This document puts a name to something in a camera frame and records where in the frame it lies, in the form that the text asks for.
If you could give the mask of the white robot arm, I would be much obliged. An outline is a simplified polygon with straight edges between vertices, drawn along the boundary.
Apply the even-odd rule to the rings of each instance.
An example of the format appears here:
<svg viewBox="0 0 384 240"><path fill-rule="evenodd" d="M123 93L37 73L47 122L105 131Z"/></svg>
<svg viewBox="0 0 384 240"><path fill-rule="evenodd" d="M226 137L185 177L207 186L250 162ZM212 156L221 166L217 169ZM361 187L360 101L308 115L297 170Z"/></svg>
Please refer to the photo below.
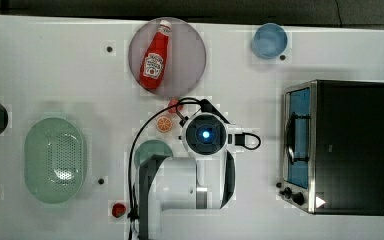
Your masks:
<svg viewBox="0 0 384 240"><path fill-rule="evenodd" d="M199 113L182 128L183 157L154 154L140 164L135 179L137 240L160 240L161 218L171 209L221 209L234 195L235 160L229 123Z"/></svg>

